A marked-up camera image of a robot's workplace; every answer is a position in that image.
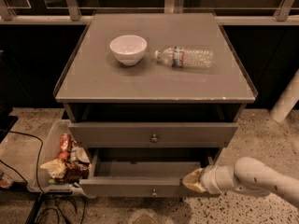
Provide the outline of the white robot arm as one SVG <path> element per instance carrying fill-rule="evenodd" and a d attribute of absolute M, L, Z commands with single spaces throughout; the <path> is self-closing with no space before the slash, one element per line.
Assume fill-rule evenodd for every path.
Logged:
<path fill-rule="evenodd" d="M 273 193 L 299 207 L 298 76 L 269 110 L 250 109 L 240 117 L 233 143 L 219 159 L 183 179 L 193 191 L 266 197 Z"/>

